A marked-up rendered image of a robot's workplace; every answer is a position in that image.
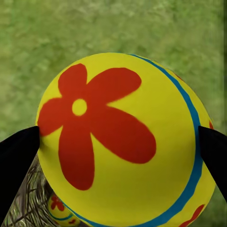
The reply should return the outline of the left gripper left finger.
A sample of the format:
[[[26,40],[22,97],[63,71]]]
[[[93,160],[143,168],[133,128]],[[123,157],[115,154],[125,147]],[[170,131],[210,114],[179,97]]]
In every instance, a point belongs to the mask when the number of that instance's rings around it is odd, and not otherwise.
[[[0,227],[40,147],[39,127],[0,142]]]

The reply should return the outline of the wicker basket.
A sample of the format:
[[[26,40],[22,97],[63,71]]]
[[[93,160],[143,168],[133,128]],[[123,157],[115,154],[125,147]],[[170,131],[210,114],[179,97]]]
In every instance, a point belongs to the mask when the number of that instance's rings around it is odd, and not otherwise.
[[[32,176],[36,172],[39,173],[39,178],[35,185],[33,184],[34,179],[32,181]],[[32,183],[30,182],[30,179]],[[33,186],[32,186],[33,185]],[[32,186],[32,189],[30,189]],[[30,192],[35,190],[35,199],[33,201],[34,206],[31,206],[31,197]],[[46,177],[43,173],[43,170],[40,165],[40,161],[38,158],[38,154],[35,155],[35,158],[12,202],[13,210],[11,214],[11,210],[7,213],[7,226],[5,225],[5,221],[3,221],[1,227],[35,227],[35,222],[33,219],[35,217],[38,220],[40,227],[58,227],[50,218],[47,208],[47,203],[49,198],[51,197],[53,190],[49,185]],[[30,200],[29,200],[30,197]],[[16,200],[19,203],[19,209],[16,204]],[[15,219],[13,219],[14,208],[18,209],[18,218],[16,218],[15,212]],[[26,208],[26,214],[25,214]],[[8,216],[10,217],[11,223],[8,222]],[[36,219],[35,219],[36,220]],[[39,222],[40,221],[40,222]],[[37,220],[36,220],[37,222]],[[41,225],[40,225],[41,223]],[[89,227],[86,223],[82,222],[75,227]]]

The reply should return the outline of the easter egg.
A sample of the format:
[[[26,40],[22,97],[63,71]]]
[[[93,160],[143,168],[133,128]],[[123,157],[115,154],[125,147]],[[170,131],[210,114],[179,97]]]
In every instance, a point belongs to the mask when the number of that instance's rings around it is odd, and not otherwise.
[[[63,69],[37,111],[43,173],[89,227],[187,227],[216,186],[193,90],[148,58],[97,53]]]
[[[58,227],[75,227],[82,223],[71,213],[53,192],[47,203],[48,213]]]

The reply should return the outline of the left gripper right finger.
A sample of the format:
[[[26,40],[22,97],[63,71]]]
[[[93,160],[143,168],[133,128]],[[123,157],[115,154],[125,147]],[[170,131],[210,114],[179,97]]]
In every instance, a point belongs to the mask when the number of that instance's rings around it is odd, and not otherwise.
[[[227,202],[227,136],[198,126],[201,157]]]

